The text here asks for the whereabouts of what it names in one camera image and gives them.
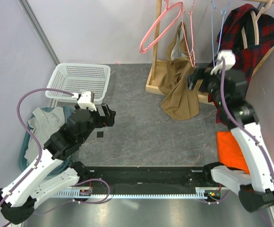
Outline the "red plaid skirt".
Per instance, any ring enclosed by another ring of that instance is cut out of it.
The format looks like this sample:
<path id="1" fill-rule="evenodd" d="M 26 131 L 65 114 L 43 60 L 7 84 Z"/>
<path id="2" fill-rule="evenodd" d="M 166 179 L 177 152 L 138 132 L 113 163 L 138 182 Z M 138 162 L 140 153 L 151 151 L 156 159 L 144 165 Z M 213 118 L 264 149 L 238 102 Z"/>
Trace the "red plaid skirt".
<path id="1" fill-rule="evenodd" d="M 251 31 L 253 31 L 252 20 L 249 15 L 251 10 L 258 12 L 258 9 L 253 5 L 244 4 L 229 13 L 223 25 L 220 48 L 220 50 L 233 51 L 236 56 L 236 64 L 233 68 L 244 72 L 248 83 L 255 67 L 274 46 L 274 18 L 262 14 L 258 21 L 259 45 L 249 44 L 247 49 L 243 48 L 242 27 L 250 23 Z"/>

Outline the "tan brown garment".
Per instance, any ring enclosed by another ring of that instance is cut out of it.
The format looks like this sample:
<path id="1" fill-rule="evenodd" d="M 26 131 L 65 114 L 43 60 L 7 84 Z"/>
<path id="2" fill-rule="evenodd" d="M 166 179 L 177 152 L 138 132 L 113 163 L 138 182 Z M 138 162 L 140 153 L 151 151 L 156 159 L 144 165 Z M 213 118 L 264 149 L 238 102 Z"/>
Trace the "tan brown garment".
<path id="1" fill-rule="evenodd" d="M 180 23 L 175 36 L 166 49 L 166 73 L 158 88 L 166 95 L 160 107 L 172 119 L 189 120 L 200 113 L 198 94 L 189 90 L 186 76 L 192 74 L 192 67 L 184 36 L 186 26 Z"/>

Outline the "beige wooden hanger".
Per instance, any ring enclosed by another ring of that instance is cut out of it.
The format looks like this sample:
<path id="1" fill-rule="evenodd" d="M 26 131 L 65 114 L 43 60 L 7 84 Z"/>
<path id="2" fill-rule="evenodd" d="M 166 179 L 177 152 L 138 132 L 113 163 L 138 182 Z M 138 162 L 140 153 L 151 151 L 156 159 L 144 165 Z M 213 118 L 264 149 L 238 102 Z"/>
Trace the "beige wooden hanger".
<path id="1" fill-rule="evenodd" d="M 259 45 L 259 28 L 258 21 L 262 14 L 265 14 L 271 7 L 273 0 L 268 0 L 261 6 L 259 11 L 256 13 L 254 10 L 249 12 L 250 18 L 252 20 L 253 31 L 251 31 L 251 24 L 248 23 L 246 26 L 242 27 L 241 36 L 243 41 L 243 48 L 247 49 L 248 45 Z"/>

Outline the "thin pink wire hanger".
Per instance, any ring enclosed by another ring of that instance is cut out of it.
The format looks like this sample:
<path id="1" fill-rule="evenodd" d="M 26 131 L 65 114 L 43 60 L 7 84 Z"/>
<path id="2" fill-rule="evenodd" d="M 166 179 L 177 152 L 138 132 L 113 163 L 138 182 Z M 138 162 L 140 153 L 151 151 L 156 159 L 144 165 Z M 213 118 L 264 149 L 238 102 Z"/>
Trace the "thin pink wire hanger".
<path id="1" fill-rule="evenodd" d="M 191 6 L 186 9 L 185 6 L 182 8 L 181 22 L 183 29 L 183 37 L 185 41 L 185 47 L 189 56 L 189 60 L 192 67 L 195 67 L 196 57 L 194 50 L 194 33 L 193 33 L 193 9 L 195 0 L 191 0 Z"/>

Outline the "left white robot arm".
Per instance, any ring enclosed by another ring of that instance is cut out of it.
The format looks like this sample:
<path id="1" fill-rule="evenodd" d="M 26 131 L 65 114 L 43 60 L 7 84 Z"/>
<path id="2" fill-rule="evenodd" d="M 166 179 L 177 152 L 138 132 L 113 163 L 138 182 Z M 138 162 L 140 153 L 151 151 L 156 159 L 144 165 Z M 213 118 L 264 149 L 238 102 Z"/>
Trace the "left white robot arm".
<path id="1" fill-rule="evenodd" d="M 42 153 L 21 175 L 0 189 L 0 212 L 9 224 L 21 224 L 44 201 L 70 186 L 89 182 L 89 170 L 81 162 L 72 163 L 59 175 L 45 180 L 47 175 L 79 150 L 95 128 L 112 127 L 116 112 L 102 106 L 97 109 L 77 107 L 67 122 L 45 142 Z"/>

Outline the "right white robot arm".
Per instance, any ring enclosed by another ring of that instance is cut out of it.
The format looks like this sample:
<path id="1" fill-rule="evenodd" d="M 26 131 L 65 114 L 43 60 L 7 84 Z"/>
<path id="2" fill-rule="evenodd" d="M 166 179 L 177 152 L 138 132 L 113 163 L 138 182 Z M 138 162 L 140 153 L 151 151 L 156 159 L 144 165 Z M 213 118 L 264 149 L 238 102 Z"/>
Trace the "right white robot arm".
<path id="1" fill-rule="evenodd" d="M 203 79 L 205 88 L 220 108 L 220 118 L 241 149 L 249 173 L 239 173 L 224 161 L 206 165 L 203 183 L 220 183 L 238 195 L 249 212 L 274 205 L 274 164 L 267 151 L 259 120 L 253 106 L 245 100 L 248 83 L 243 72 L 235 69 L 216 74 L 197 68 L 187 75 L 187 87 L 193 90 Z"/>

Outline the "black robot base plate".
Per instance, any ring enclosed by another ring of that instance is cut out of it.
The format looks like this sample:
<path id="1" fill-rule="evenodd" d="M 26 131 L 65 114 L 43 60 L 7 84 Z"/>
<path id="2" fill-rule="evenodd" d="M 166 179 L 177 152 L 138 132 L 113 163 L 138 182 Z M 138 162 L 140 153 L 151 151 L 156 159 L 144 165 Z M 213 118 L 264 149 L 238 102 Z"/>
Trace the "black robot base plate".
<path id="1" fill-rule="evenodd" d="M 202 166 L 85 166 L 82 162 L 73 162 L 70 167 L 78 172 L 79 182 L 84 186 L 104 188 L 109 194 L 112 187 L 135 188 L 140 184 L 148 187 L 223 187 L 213 182 Z"/>

